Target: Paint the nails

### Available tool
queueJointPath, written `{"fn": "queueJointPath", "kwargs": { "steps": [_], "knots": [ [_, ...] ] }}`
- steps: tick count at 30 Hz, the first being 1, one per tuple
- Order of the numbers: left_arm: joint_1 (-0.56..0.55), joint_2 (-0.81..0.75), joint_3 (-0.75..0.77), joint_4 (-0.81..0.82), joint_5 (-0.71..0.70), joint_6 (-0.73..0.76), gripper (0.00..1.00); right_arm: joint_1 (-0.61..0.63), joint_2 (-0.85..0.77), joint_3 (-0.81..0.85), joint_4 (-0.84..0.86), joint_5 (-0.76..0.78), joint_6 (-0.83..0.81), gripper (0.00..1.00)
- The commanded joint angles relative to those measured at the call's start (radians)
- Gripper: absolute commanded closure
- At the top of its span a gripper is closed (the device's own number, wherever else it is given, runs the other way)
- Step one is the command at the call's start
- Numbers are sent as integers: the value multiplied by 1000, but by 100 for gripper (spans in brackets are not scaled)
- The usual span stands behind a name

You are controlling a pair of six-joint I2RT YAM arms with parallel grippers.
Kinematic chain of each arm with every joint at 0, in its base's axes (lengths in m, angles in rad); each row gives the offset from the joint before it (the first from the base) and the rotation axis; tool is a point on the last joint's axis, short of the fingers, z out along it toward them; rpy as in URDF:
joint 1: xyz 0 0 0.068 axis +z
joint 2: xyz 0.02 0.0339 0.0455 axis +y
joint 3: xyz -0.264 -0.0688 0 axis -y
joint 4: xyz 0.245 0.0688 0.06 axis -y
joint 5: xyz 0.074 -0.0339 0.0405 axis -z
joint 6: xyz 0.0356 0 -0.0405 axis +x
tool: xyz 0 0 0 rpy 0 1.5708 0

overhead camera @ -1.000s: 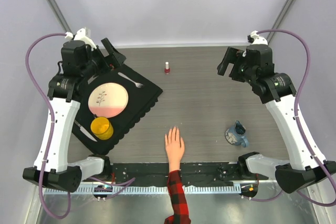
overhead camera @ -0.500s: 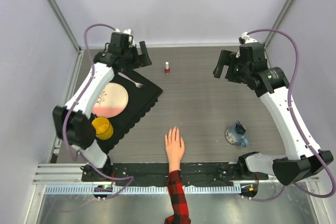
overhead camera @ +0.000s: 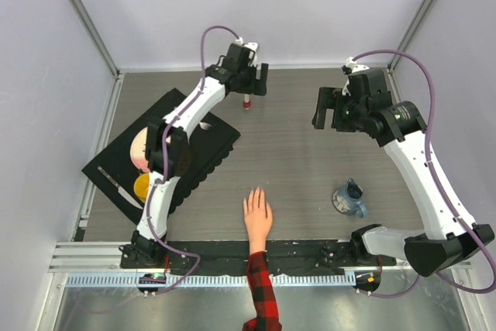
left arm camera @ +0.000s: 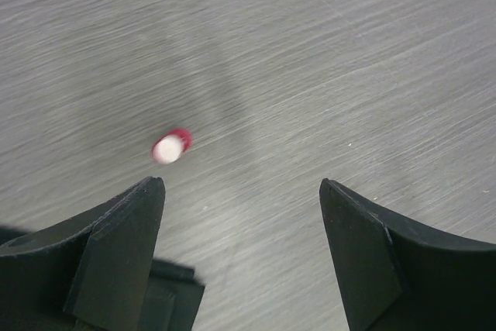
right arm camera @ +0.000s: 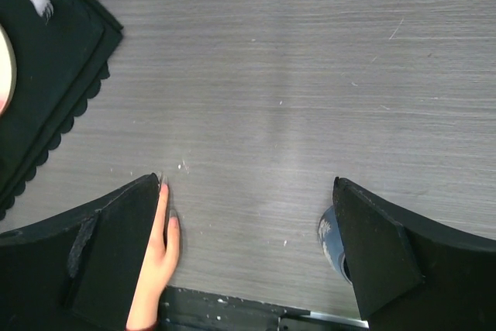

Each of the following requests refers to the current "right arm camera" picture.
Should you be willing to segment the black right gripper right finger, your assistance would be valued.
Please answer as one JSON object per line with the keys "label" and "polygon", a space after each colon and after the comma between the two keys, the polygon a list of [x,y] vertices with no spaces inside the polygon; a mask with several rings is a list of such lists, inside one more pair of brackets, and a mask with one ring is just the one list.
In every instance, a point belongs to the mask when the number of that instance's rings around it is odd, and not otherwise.
{"label": "black right gripper right finger", "polygon": [[493,330],[495,241],[336,178],[333,206],[361,319],[372,330]]}

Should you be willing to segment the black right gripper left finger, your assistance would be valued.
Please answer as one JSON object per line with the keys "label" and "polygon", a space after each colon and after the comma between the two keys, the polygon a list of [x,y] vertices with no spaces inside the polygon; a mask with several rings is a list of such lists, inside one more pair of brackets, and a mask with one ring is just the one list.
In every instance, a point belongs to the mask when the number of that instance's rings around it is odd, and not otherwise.
{"label": "black right gripper left finger", "polygon": [[143,175],[1,234],[3,330],[123,330],[160,194]]}

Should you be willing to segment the mannequin hand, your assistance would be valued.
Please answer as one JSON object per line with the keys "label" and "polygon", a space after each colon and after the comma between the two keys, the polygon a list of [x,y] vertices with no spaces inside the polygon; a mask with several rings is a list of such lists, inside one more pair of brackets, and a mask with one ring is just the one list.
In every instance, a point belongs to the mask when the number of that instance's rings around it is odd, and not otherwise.
{"label": "mannequin hand", "polygon": [[181,227],[176,210],[170,206],[169,195],[168,182],[162,180],[156,215],[126,321],[127,330],[156,327],[160,297],[179,262]]}

